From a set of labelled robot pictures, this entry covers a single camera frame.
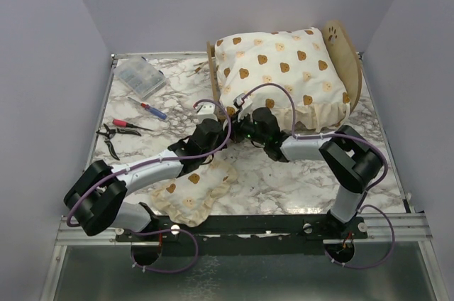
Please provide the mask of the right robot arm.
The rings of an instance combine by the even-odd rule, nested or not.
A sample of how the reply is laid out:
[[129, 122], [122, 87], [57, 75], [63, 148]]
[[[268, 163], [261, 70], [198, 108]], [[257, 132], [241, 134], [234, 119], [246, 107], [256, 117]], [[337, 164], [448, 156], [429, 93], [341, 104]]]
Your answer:
[[269, 108], [252, 113], [243, 110], [231, 116], [231, 140], [248, 140], [262, 146], [267, 156], [281, 163], [299, 160], [323, 160], [331, 169], [340, 187], [326, 220], [327, 232], [335, 238], [351, 230], [351, 221], [358, 214], [365, 196], [379, 173], [387, 174], [387, 161], [382, 152], [368, 143], [350, 126], [318, 136], [293, 136], [280, 129]]

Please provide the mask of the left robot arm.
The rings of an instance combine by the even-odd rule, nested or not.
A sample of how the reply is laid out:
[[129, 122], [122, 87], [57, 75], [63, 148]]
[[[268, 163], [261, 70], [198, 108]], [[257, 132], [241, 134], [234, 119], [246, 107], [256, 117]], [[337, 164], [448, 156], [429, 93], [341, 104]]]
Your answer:
[[223, 150], [232, 131], [231, 120], [205, 119], [192, 135], [148, 159], [123, 165], [103, 160], [90, 164], [64, 197], [67, 225], [82, 227], [87, 236], [100, 234], [121, 213], [126, 196], [163, 180], [189, 175]]

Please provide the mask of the small bear print pillow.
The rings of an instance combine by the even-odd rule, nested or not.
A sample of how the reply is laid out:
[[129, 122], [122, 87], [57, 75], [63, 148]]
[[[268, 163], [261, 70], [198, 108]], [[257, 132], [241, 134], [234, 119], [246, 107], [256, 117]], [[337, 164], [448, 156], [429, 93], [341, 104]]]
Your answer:
[[227, 194], [237, 177], [231, 164], [214, 159], [189, 175], [154, 187], [150, 200], [174, 223], [196, 227], [206, 221], [215, 202]]

